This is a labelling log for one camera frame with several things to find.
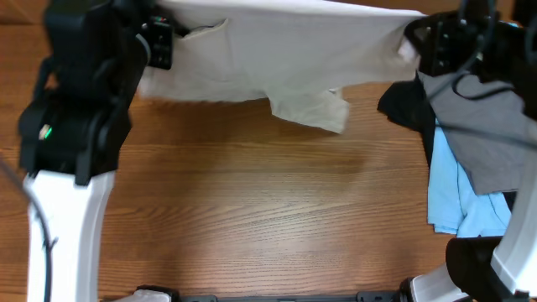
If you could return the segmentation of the beige shorts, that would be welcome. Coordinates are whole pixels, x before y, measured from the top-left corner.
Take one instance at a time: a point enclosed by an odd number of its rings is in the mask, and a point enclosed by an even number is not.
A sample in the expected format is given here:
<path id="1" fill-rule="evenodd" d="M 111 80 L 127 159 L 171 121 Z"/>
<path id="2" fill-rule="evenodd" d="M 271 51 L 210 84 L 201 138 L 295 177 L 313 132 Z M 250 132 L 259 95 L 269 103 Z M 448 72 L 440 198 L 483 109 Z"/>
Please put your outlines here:
<path id="1" fill-rule="evenodd" d="M 340 90 L 414 77 L 420 58 L 404 37 L 415 10 L 331 1 L 164 2 L 188 29 L 176 36 L 169 70 L 147 68 L 143 96 L 174 101 L 266 98 L 272 113 L 341 133 Z"/>

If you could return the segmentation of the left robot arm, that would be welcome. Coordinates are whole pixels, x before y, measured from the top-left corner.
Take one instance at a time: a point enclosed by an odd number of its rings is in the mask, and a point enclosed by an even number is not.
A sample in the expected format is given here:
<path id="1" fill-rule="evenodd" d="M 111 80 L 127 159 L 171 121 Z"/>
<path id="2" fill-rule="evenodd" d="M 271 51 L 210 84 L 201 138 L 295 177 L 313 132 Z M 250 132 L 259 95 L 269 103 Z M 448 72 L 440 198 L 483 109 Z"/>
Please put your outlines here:
<path id="1" fill-rule="evenodd" d="M 44 29 L 50 55 L 18 120 L 27 298 L 94 301 L 129 107 L 147 67 L 171 67 L 174 24 L 152 1 L 53 1 Z"/>

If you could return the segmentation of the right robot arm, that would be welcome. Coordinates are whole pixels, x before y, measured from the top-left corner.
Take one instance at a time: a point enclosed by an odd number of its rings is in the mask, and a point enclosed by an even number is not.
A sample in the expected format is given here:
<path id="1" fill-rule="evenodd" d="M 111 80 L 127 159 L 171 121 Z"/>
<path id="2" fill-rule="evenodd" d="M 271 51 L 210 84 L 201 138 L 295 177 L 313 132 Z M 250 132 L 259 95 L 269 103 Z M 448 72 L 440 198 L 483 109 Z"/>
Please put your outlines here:
<path id="1" fill-rule="evenodd" d="M 530 119 L 526 138 L 455 124 L 439 126 L 527 151 L 505 235 L 452 239 L 446 249 L 451 284 L 478 301 L 528 301 L 536 295 L 536 3 L 515 2 L 512 19 L 515 26 L 500 21 L 493 1 L 464 1 L 456 11 L 416 19 L 404 30 L 422 57 L 420 71 L 451 75 L 433 96 L 455 87 L 466 74 L 484 82 L 503 81 L 522 97 Z"/>

